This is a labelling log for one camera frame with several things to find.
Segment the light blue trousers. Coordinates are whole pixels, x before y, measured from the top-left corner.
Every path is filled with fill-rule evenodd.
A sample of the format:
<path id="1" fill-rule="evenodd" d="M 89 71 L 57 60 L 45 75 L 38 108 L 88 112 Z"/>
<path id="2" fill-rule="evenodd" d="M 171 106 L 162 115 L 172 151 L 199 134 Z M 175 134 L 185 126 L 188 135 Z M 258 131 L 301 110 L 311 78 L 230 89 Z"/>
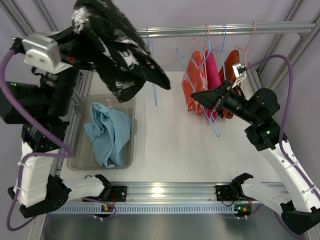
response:
<path id="1" fill-rule="evenodd" d="M 84 130 L 92 145 L 95 161 L 106 168 L 124 167 L 124 146 L 129 142 L 132 119 L 124 112 L 94 102 L 89 108 L 91 122 Z"/>

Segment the light blue wire hanger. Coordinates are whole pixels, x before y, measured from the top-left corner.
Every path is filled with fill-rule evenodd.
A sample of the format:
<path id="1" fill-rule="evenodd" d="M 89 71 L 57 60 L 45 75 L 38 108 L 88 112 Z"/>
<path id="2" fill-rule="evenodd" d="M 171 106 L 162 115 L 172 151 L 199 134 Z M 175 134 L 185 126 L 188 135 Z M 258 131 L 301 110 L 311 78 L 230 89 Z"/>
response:
<path id="1" fill-rule="evenodd" d="M 147 43 L 147 47 L 149 52 L 151 53 L 151 55 L 153 56 L 154 54 L 154 45 L 153 45 L 153 39 L 149 37 L 149 28 L 146 28 L 146 43 Z M 157 107 L 158 106 L 158 97 L 157 97 L 157 87 L 155 84 L 155 74 L 152 74 L 152 89 L 153 89 L 153 98 L 154 98 L 154 104 Z"/>

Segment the black white patterned garment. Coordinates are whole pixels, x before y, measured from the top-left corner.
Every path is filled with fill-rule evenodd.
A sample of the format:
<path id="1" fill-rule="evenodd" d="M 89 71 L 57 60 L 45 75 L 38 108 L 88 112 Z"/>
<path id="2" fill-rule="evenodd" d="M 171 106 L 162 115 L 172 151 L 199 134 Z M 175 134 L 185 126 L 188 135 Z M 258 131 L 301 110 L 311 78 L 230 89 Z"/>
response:
<path id="1" fill-rule="evenodd" d="M 135 30 L 124 13 L 111 0 L 77 0 L 71 16 L 72 27 L 88 26 L 91 30 L 113 27 Z M 100 79 L 120 103 L 131 100 L 155 74 L 154 83 L 164 90 L 171 83 L 164 70 L 156 63 L 144 40 L 138 45 L 93 40 L 73 39 L 60 45 L 63 60 L 93 64 Z"/>

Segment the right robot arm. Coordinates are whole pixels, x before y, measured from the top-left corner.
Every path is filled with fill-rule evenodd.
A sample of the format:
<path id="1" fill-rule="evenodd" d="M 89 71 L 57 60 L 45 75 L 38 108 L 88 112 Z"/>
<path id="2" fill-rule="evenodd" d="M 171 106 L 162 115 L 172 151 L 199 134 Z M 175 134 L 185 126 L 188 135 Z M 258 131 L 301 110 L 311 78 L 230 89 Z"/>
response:
<path id="1" fill-rule="evenodd" d="M 260 88 L 250 99 L 232 90 L 228 81 L 219 87 L 191 94 L 209 110 L 227 110 L 249 126 L 246 137 L 269 162 L 287 192 L 281 193 L 259 182 L 249 173 L 235 177 L 222 191 L 231 201 L 251 198 L 280 215 L 293 233 L 302 235 L 320 222 L 320 191 L 295 157 L 287 136 L 273 115 L 280 109 L 276 94 Z"/>

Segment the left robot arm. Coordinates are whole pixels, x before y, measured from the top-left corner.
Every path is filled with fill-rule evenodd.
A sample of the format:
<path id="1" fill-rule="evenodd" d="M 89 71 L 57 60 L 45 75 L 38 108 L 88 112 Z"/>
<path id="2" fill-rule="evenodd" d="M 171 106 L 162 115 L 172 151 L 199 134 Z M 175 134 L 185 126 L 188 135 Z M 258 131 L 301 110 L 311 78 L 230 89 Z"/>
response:
<path id="1" fill-rule="evenodd" d="M 23 54 L 39 85 L 6 81 L 14 55 Z M 72 156 L 64 143 L 64 121 L 81 70 L 92 70 L 88 48 L 76 38 L 30 36 L 16 38 L 0 64 L 0 116 L 9 125 L 22 125 L 18 176 L 8 194 L 26 219 L 54 212 L 69 201 L 104 202 L 112 190 L 101 174 L 64 180 L 51 174 L 55 159 Z"/>

